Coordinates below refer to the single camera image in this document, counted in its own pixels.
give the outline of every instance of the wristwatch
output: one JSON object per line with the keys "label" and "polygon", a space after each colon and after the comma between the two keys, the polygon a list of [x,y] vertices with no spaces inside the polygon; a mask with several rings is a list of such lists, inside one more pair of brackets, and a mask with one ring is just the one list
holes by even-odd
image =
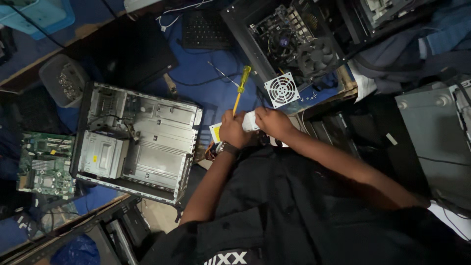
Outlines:
{"label": "wristwatch", "polygon": [[231,145],[230,143],[223,141],[220,142],[218,147],[216,148],[216,154],[220,154],[222,152],[228,152],[230,154],[233,154],[234,156],[237,156],[239,154],[239,148]]}

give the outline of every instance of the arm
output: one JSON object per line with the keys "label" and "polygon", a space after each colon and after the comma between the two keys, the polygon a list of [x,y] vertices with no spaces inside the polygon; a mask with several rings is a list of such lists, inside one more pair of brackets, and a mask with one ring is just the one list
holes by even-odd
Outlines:
{"label": "arm", "polygon": [[[221,141],[228,142],[239,149],[249,142],[250,134],[242,129],[244,116],[245,112],[233,116],[231,109],[224,113],[219,129]],[[212,218],[226,184],[227,174],[235,161],[236,157],[228,152],[222,152],[216,157],[188,201],[180,225],[191,221],[208,221]]]}
{"label": "arm", "polygon": [[356,183],[369,186],[382,195],[383,199],[392,202],[375,201],[377,196],[368,196],[370,202],[385,208],[405,208],[422,206],[404,187],[363,161],[347,153],[311,138],[297,130],[289,118],[281,111],[268,108],[257,108],[256,123],[267,134],[286,143],[300,155],[313,159],[326,168],[335,171]]}

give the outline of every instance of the yellow screwdriver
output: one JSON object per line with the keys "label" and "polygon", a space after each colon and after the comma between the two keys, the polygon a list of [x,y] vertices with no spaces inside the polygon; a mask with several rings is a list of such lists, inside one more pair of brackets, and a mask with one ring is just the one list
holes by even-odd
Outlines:
{"label": "yellow screwdriver", "polygon": [[234,111],[232,112],[232,115],[236,115],[236,110],[237,110],[237,105],[239,105],[239,100],[240,100],[240,94],[242,94],[245,91],[245,83],[249,79],[249,74],[252,68],[250,66],[244,66],[244,71],[242,72],[242,77],[240,78],[240,85],[239,88],[237,89],[238,95],[237,99],[235,100],[234,104]]}

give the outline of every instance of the desk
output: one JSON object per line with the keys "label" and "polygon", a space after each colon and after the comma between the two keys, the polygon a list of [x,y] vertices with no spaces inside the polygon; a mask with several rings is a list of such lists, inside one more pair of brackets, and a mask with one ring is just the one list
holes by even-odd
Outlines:
{"label": "desk", "polygon": [[[124,14],[123,0],[106,1],[117,15]],[[64,46],[90,35],[114,19],[100,0],[70,0],[70,4],[75,13],[75,23],[51,35]],[[61,50],[48,38],[35,41],[17,30],[13,30],[13,38],[18,51],[0,66],[0,87]]]}
{"label": "desk", "polygon": [[[83,6],[87,6],[87,3],[90,4],[90,1],[92,0],[83,0]],[[119,1],[122,4],[121,0],[108,1],[110,2],[110,5],[112,3],[116,4],[116,1]],[[73,7],[77,5],[77,2],[78,0],[71,0]],[[108,13],[105,7],[100,8],[99,12],[96,10],[92,10],[91,12],[95,15],[97,13],[100,13],[100,16],[102,16],[103,18],[111,18],[111,15]],[[76,11],[77,21],[79,21],[80,19],[84,19],[81,18],[80,14],[80,12]],[[173,19],[174,17],[172,16],[165,16],[162,18],[162,24],[168,25],[171,21],[173,21]],[[63,31],[65,31],[66,33],[71,33],[71,29],[64,29]],[[210,60],[212,60],[213,64],[216,65],[222,72],[226,74],[237,72],[237,68],[239,68],[239,71],[242,70],[243,63],[241,62],[241,60],[239,58],[236,59],[234,55],[229,51],[218,50],[211,53],[202,54],[202,52],[205,52],[205,50],[183,50],[182,47],[176,43],[176,39],[181,39],[181,19],[177,21],[172,26],[172,28],[167,29],[165,35],[169,40],[169,44],[172,51],[174,52],[177,60],[179,61],[179,66],[173,69],[170,74],[172,77],[183,83],[200,83],[215,78],[218,73],[216,73],[213,67],[207,63]],[[44,50],[55,49],[55,47],[53,47],[54,44],[49,43],[49,40],[47,39],[43,39],[39,42],[40,43],[36,48],[38,50],[34,52],[34,56],[41,56],[41,52],[43,52]],[[21,53],[19,51],[15,56],[17,56],[18,59],[20,55]],[[15,66],[19,67],[20,63],[15,64],[14,61],[15,59],[12,59],[7,64],[14,64]],[[240,82],[239,76],[235,79],[235,82]],[[303,101],[295,101],[293,103],[290,103],[289,105],[282,107],[281,109],[287,114],[298,113],[321,101],[324,101],[334,95],[337,95],[339,90],[344,91],[343,83],[340,82],[340,86],[342,87],[324,89],[320,92],[315,91],[310,87],[306,88],[300,93],[300,95],[304,98]],[[156,96],[166,97],[168,95],[168,87],[164,79],[159,78],[147,85],[145,88],[143,88],[142,92],[146,92]],[[200,132],[200,144],[203,146],[207,146],[211,141],[211,133],[208,127],[210,125],[220,122],[221,116],[224,111],[234,106],[234,102],[237,96],[236,87],[232,83],[223,82],[223,80],[218,80],[209,84],[196,87],[177,84],[177,93],[182,100],[196,102],[204,107],[202,128]],[[255,83],[252,79],[249,79],[245,87],[245,93],[241,95],[237,111],[252,111],[257,106],[261,106],[261,102],[257,99],[256,96]],[[61,120],[72,131],[75,131],[78,120],[78,109],[58,108],[57,111]],[[69,204],[66,207],[68,207],[68,211],[77,212],[78,214],[83,215],[88,212],[87,208],[89,210],[93,210],[115,199],[119,195],[120,193],[115,190],[111,190],[102,186],[97,186],[95,188],[90,189],[90,193],[86,197],[77,199],[72,204]],[[65,223],[70,221],[71,218],[73,218],[74,216],[64,215],[62,217],[63,219],[58,218],[58,220],[60,220],[60,222]],[[55,220],[54,227],[57,227],[60,224],[61,223],[58,223]],[[27,240],[24,229],[19,229],[17,223],[12,219],[7,219],[0,222],[0,234],[2,234],[2,237],[0,239],[0,252],[6,251],[7,249],[14,247],[17,244],[21,244],[22,242],[25,242]]]}

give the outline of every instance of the blue container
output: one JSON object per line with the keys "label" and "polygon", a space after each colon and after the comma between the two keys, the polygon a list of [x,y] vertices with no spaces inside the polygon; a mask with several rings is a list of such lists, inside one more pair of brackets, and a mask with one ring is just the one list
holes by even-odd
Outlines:
{"label": "blue container", "polygon": [[[69,0],[36,0],[26,7],[16,7],[48,34],[75,22]],[[46,37],[9,6],[0,6],[0,24],[31,35],[35,40]]]}

